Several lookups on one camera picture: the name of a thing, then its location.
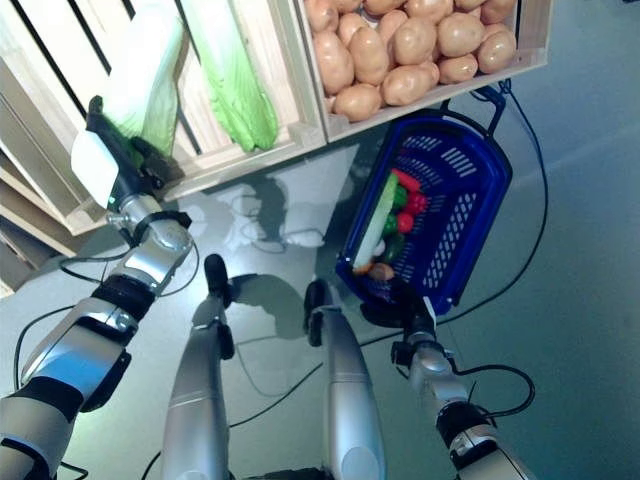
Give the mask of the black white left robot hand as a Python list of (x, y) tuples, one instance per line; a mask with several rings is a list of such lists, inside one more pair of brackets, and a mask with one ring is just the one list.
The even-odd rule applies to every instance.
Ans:
[(140, 135), (126, 136), (103, 106), (99, 95), (90, 100), (86, 127), (72, 145), (71, 167), (95, 202), (117, 213), (127, 199), (161, 190), (174, 158)]

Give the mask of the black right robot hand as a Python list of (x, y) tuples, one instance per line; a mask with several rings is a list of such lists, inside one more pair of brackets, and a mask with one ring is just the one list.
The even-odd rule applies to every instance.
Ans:
[(409, 343), (419, 342), (425, 337), (436, 341), (436, 319), (429, 311), (424, 299), (407, 282), (394, 279), (390, 282), (389, 301), (369, 301), (360, 305), (365, 320), (381, 328), (394, 329), (394, 333), (383, 334), (360, 343), (372, 345), (383, 340), (403, 335)]

